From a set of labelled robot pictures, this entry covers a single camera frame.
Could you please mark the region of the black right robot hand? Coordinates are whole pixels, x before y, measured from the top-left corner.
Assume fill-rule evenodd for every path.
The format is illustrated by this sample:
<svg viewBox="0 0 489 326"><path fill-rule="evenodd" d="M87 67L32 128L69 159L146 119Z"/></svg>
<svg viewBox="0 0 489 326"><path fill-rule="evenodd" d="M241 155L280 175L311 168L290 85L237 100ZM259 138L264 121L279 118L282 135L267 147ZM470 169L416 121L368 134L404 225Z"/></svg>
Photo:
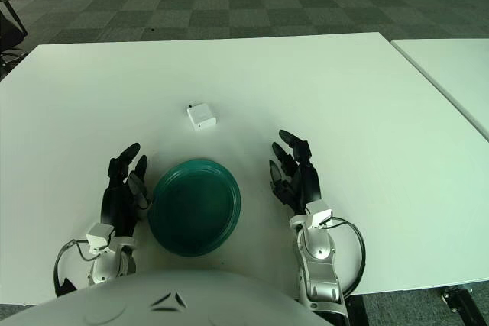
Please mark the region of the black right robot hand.
<svg viewBox="0 0 489 326"><path fill-rule="evenodd" d="M279 130L279 137L292 153L287 153L277 142L272 143L280 163L278 166L273 160L269 161L272 193L295 215L304 215L307 204L322 198L319 176L310 162L309 143L285 130Z"/></svg>

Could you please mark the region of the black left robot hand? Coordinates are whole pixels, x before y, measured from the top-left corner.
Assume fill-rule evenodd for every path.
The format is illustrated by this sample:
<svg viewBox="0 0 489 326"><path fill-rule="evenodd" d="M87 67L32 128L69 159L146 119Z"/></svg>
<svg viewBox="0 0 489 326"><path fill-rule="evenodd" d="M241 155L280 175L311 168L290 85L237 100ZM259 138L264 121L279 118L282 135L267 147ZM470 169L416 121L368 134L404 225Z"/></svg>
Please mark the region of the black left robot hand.
<svg viewBox="0 0 489 326"><path fill-rule="evenodd" d="M102 197L100 221L110 224L116 237L132 237L140 212L151 203L144 181L147 156L142 155L135 168L129 171L140 149L141 145L134 143L109 161L109 183Z"/></svg>

